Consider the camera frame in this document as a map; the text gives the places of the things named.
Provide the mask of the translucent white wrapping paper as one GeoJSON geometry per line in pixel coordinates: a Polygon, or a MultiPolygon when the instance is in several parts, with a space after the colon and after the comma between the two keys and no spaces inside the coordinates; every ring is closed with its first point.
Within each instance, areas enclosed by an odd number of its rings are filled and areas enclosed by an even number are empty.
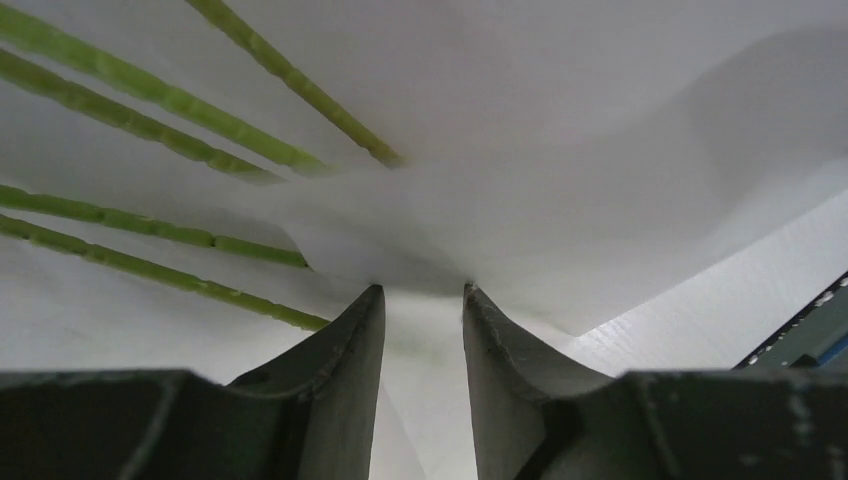
{"type": "Polygon", "coordinates": [[[467,282],[616,375],[730,367],[847,267],[843,1],[224,2],[405,165],[372,158],[188,1],[5,1],[330,170],[296,174],[1,38],[286,180],[243,181],[3,81],[1,183],[295,250],[307,269],[1,216],[322,319],[381,284],[372,479],[478,477],[467,282]]]}

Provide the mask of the pink fake rose stem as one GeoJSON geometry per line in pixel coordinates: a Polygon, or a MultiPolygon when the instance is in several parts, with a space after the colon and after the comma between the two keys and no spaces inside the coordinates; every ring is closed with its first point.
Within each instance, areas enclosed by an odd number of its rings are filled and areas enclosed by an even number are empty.
{"type": "Polygon", "coordinates": [[[388,143],[294,66],[224,1],[199,0],[188,4],[372,158],[387,168],[405,165],[388,143]]]}
{"type": "Polygon", "coordinates": [[[1,187],[1,206],[98,224],[107,228],[220,250],[296,268],[307,269],[309,267],[305,257],[295,250],[281,249],[201,229],[178,226],[119,209],[100,207],[53,195],[29,193],[8,185],[1,187]]]}
{"type": "Polygon", "coordinates": [[[154,104],[296,174],[315,176],[330,170],[308,152],[7,4],[1,6],[1,38],[21,50],[49,58],[117,91],[154,104]]]}
{"type": "Polygon", "coordinates": [[[185,132],[168,126],[81,84],[1,50],[1,78],[23,90],[54,101],[64,108],[137,138],[158,143],[196,163],[256,184],[279,184],[286,180],[185,132]]]}

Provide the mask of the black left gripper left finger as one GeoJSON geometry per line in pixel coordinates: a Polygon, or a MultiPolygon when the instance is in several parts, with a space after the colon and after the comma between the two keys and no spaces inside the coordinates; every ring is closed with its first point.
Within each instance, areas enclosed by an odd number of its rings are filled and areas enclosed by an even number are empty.
{"type": "Polygon", "coordinates": [[[189,370],[5,372],[5,479],[365,479],[385,339],[368,287],[232,383],[189,370]]]}

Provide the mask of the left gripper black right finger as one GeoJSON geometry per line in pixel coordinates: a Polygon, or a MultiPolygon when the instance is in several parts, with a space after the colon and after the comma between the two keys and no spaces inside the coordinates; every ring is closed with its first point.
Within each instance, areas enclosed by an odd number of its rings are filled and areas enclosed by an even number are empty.
{"type": "Polygon", "coordinates": [[[815,368],[610,377],[465,288],[482,479],[843,479],[847,376],[815,368]]]}

